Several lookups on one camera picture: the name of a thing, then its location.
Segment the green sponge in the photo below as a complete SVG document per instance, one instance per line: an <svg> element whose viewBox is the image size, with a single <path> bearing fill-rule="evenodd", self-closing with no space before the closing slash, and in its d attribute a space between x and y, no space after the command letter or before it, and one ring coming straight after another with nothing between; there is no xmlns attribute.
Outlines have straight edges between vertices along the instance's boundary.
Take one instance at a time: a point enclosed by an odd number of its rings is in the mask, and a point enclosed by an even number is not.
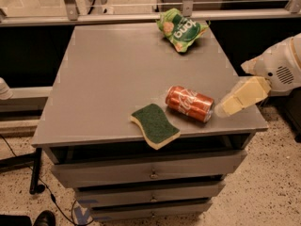
<svg viewBox="0 0 301 226"><path fill-rule="evenodd" d="M162 108L155 104L134 112L131 121L140 127L144 139L155 150L164 147L181 134L178 128L169 123Z"/></svg>

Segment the soda can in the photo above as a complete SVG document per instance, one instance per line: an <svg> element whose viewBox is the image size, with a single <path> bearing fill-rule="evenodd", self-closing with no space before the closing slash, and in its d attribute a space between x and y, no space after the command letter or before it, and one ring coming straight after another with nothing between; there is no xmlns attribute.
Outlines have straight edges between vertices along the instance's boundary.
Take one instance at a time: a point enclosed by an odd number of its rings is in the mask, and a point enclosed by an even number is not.
<svg viewBox="0 0 301 226"><path fill-rule="evenodd" d="M214 99L183 87L171 87L167 93L166 104L186 116L207 122L213 114Z"/></svg>

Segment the drawer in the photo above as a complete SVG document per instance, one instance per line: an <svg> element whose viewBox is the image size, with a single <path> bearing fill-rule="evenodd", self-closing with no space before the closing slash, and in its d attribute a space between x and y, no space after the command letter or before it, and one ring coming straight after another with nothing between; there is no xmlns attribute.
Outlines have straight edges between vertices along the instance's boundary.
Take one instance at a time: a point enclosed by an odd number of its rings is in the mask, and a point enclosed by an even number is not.
<svg viewBox="0 0 301 226"><path fill-rule="evenodd" d="M158 203L186 199L211 198L225 186L224 182L201 182L201 178L187 180L169 180L132 184L105 186L103 189L76 192L76 200L83 207L100 207L110 205Z"/></svg>
<svg viewBox="0 0 301 226"><path fill-rule="evenodd" d="M137 207L100 208L90 210L90 214L95 221L155 218L167 215L199 214L206 212L211 205L211 201L195 200L191 202L162 203L160 205L142 205Z"/></svg>
<svg viewBox="0 0 301 226"><path fill-rule="evenodd" d="M64 187L84 187L191 178L232 173L246 151L193 153L53 166Z"/></svg>

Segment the green bag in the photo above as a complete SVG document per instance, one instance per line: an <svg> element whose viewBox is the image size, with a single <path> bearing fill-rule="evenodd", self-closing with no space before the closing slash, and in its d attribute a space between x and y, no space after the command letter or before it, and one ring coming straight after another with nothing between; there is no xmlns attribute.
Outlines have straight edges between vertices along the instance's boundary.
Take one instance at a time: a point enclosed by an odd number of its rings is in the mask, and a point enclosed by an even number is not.
<svg viewBox="0 0 301 226"><path fill-rule="evenodd" d="M161 13L157 25L176 50L182 53L186 52L187 48L208 28L208 25L202 25L183 17L181 12L175 8Z"/></svg>

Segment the speckled floor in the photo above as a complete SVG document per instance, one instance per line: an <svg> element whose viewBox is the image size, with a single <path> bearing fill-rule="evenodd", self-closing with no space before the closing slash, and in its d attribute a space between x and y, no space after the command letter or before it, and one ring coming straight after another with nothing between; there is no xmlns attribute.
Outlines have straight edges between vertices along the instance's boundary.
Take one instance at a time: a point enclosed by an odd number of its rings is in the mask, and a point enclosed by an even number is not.
<svg viewBox="0 0 301 226"><path fill-rule="evenodd" d="M133 226L296 226L301 223L301 144L294 141L290 125L272 106L261 109L269 129L258 133L247 146L242 165L226 177L226 186L213 198L213 205L202 215L181 215L151 219L93 222L90 225ZM16 154L33 152L31 137L8 137ZM0 139L0 158L11 156ZM40 178L49 185L57 204L70 217L74 193L65 189L51 174L51 162L44 154ZM0 174L0 214L28 215L32 219L42 210L51 210L56 225L69 226L50 199L49 191L29 194L30 169Z"/></svg>

